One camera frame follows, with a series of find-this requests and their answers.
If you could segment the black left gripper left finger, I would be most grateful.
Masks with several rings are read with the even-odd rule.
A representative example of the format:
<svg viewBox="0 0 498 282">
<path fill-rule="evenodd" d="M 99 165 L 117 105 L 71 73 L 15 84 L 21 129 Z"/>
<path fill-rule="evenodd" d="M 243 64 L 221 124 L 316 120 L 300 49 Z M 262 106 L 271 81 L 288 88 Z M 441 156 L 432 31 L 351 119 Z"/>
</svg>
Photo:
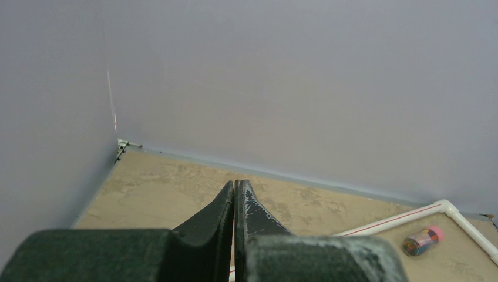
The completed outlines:
<svg viewBox="0 0 498 282">
<path fill-rule="evenodd" d="M 173 229 L 59 229 L 31 234 L 2 281 L 227 281 L 234 184 Z"/>
</svg>

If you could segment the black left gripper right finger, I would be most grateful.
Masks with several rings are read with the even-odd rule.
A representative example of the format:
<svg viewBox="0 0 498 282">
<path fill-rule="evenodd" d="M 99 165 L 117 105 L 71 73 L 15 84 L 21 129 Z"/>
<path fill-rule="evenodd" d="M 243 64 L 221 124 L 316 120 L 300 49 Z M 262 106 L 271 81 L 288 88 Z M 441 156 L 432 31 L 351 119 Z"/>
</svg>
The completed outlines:
<svg viewBox="0 0 498 282">
<path fill-rule="evenodd" d="M 386 240 L 372 236 L 297 236 L 257 199 L 249 180 L 235 182 L 236 281 L 407 281 Z"/>
</svg>

